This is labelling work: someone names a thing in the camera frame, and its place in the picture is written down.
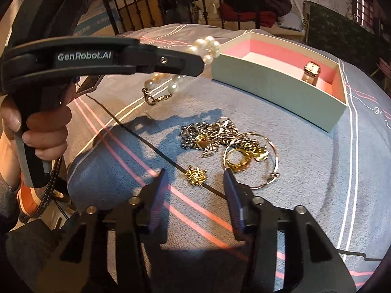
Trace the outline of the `person's left hand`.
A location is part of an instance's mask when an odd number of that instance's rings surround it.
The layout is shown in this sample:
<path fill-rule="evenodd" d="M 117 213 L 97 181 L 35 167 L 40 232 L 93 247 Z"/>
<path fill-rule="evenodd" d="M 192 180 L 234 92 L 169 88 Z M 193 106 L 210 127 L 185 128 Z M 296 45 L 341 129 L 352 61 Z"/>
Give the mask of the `person's left hand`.
<path fill-rule="evenodd" d="M 64 92 L 59 108 L 34 113 L 27 118 L 28 130 L 22 135 L 22 141 L 34 148 L 35 155 L 41 160 L 53 161 L 66 151 L 66 126 L 72 119 L 68 103 L 73 101 L 75 95 L 76 86 L 72 83 Z M 13 134 L 20 130 L 22 121 L 21 113 L 10 96 L 6 96 L 1 103 L 1 121 L 1 165 L 10 165 L 17 160 L 16 145 L 11 141 Z"/>

